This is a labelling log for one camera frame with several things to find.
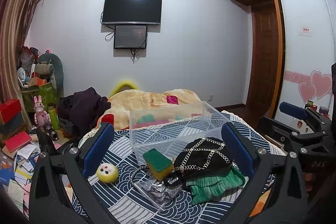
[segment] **small wall-mounted monitor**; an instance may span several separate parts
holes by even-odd
[[[114,48],[135,49],[147,47],[147,26],[116,25]]]
[[[161,24],[162,0],[105,0],[102,24]]]

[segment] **wooden floor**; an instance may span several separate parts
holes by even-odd
[[[241,117],[245,122],[247,122],[254,130],[257,128],[258,120],[262,115],[258,115],[254,111],[251,111],[244,107],[226,109],[226,111]]]

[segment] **yellow plush ball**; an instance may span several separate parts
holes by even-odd
[[[118,178],[118,169],[113,164],[101,164],[97,169],[97,177],[105,183],[114,183]]]

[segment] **magenta square patch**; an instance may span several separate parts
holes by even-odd
[[[177,99],[177,97],[176,96],[174,96],[174,95],[168,95],[167,96],[167,103],[168,104],[175,104],[175,105],[178,105],[179,104],[179,101],[178,101],[178,99]]]

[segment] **black bag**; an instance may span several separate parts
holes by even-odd
[[[164,180],[166,186],[176,186],[187,178],[199,176],[204,173],[231,168],[232,157],[222,140],[213,137],[196,139],[187,144],[174,162],[174,172],[168,177],[178,178],[170,184]]]

